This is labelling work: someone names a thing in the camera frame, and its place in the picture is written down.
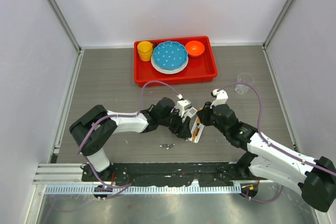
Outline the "yellow handle screwdriver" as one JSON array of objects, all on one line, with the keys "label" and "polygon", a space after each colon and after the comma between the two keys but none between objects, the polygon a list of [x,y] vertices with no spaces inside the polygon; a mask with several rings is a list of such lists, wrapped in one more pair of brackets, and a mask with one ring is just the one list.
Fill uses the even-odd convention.
[{"label": "yellow handle screwdriver", "polygon": [[200,118],[199,118],[199,116],[197,115],[197,119],[196,119],[196,127],[199,127],[199,126],[200,126],[200,123],[201,123]]}]

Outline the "white remote orange battery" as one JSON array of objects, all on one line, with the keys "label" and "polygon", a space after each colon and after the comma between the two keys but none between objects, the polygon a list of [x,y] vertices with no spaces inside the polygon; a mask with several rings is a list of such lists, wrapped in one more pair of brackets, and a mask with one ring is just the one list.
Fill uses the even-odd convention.
[{"label": "white remote orange battery", "polygon": [[200,119],[197,118],[191,129],[192,136],[187,140],[191,143],[197,144],[200,140],[204,127],[205,126],[200,122]]}]

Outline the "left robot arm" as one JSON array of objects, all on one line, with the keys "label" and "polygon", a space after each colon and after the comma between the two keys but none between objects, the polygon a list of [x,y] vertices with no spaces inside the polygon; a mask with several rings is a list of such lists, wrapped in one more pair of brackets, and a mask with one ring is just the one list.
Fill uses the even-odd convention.
[{"label": "left robot arm", "polygon": [[174,102],[167,97],[135,113],[121,114],[108,111],[103,105],[96,105],[73,123],[69,132],[79,146],[80,153],[93,166],[94,176],[105,182],[111,177],[112,169],[103,146],[112,134],[147,133],[165,126],[176,137],[187,139],[192,137],[190,121],[196,112],[189,100]]}]

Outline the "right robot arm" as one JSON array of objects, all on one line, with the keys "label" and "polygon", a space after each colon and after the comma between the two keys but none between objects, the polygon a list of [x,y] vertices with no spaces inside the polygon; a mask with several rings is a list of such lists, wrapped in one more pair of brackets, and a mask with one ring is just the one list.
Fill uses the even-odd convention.
[{"label": "right robot arm", "polygon": [[291,150],[270,139],[257,128],[240,121],[227,104],[206,102],[197,112],[204,126],[213,126],[228,142],[245,150],[237,166],[242,179],[252,176],[272,180],[301,196],[312,208],[327,212],[335,201],[335,166]]}]

